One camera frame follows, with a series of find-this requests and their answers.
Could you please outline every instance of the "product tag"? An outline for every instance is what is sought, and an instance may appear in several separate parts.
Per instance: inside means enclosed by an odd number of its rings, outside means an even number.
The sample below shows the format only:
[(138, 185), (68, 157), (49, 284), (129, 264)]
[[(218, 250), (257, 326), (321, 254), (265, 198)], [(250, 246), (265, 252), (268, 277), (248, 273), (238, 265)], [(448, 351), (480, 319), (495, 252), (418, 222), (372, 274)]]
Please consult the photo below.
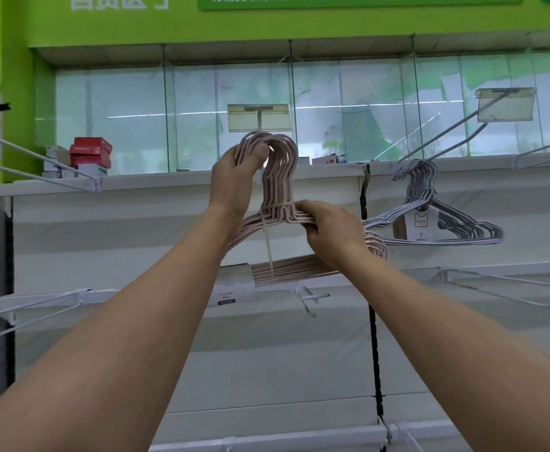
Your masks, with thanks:
[(208, 307), (250, 301), (254, 295), (254, 277), (249, 264), (221, 266)]
[(433, 241), (437, 239), (438, 214), (436, 208), (429, 207), (426, 211), (411, 211), (405, 214), (408, 241)]

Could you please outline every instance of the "forearm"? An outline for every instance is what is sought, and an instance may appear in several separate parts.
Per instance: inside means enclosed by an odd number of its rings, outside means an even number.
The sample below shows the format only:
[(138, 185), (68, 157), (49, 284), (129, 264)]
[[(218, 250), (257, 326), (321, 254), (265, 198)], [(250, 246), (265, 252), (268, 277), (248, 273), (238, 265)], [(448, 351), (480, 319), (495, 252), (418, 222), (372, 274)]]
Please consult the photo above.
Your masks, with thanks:
[(550, 450), (550, 357), (370, 254), (344, 273), (475, 450)]
[(0, 450), (147, 450), (203, 316), (230, 222), (209, 208), (150, 270), (0, 399)]

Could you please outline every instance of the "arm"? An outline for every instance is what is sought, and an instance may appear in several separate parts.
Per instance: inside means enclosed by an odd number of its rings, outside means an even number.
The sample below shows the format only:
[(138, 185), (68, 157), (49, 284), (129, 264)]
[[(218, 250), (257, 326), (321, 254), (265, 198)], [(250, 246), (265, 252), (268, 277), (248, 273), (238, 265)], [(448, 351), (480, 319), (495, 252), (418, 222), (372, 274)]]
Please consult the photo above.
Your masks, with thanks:
[(0, 451), (147, 451), (268, 150), (237, 167), (233, 153), (215, 165), (210, 205), (187, 236), (0, 398)]
[(310, 246), (367, 299), (475, 451), (550, 451), (547, 354), (369, 253), (343, 208), (297, 207), (316, 219)]

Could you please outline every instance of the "bundle of hangers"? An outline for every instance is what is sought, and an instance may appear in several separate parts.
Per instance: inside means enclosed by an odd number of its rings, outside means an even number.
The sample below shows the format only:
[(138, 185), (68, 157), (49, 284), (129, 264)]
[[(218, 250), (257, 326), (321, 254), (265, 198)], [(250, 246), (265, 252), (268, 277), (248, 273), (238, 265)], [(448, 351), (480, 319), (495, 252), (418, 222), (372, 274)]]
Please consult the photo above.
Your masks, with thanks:
[(498, 244), (503, 241), (503, 230), (488, 222), (477, 222), (465, 212), (438, 199), (434, 182), (438, 168), (431, 159), (415, 159), (399, 167), (392, 176), (400, 181), (409, 175), (411, 181), (407, 187), (405, 203), (392, 211), (363, 221), (365, 229), (385, 227), (411, 211), (425, 212), (433, 207), (439, 211), (438, 228), (449, 230), (458, 238), (436, 241), (410, 241), (405, 239), (383, 239), (389, 245), (399, 246), (471, 246)]
[[(239, 149), (236, 152), (237, 164), (241, 164), (261, 144), (267, 144), (271, 149), (262, 175), (264, 200), (260, 206), (260, 212), (243, 220), (241, 233), (230, 244), (229, 250), (254, 233), (264, 230), (269, 263), (252, 266), (256, 286), (301, 281), (337, 273), (316, 255), (273, 262), (268, 227), (279, 223), (314, 224), (315, 220), (310, 214), (297, 210), (294, 206), (292, 176), (298, 163), (298, 148), (292, 138), (266, 132), (246, 135), (241, 140)], [(387, 252), (382, 239), (367, 229), (364, 233), (369, 250), (385, 258)]]

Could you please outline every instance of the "hand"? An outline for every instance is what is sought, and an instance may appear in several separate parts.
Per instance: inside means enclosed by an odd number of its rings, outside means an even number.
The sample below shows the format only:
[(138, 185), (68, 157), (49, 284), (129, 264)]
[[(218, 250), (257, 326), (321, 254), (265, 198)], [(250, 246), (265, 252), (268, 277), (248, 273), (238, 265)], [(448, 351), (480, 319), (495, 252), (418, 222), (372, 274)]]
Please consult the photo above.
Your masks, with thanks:
[(353, 213), (323, 201), (298, 201), (296, 208), (315, 218), (316, 225), (304, 226), (306, 238), (316, 255), (332, 268), (344, 273), (349, 262), (370, 254), (363, 225)]
[(269, 156), (269, 147), (261, 144), (239, 166), (235, 166), (238, 146), (229, 149), (212, 167), (209, 208), (224, 212), (236, 231), (248, 210), (252, 195), (252, 177)]

